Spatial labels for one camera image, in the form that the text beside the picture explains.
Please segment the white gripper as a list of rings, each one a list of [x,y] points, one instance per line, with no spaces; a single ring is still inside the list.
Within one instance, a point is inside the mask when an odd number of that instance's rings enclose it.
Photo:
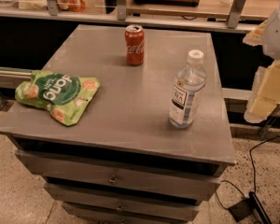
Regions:
[[[262,45],[263,53],[275,59],[267,68],[258,68],[246,105],[245,121],[260,123],[280,104],[280,5],[267,21],[246,34],[243,42],[252,47]]]

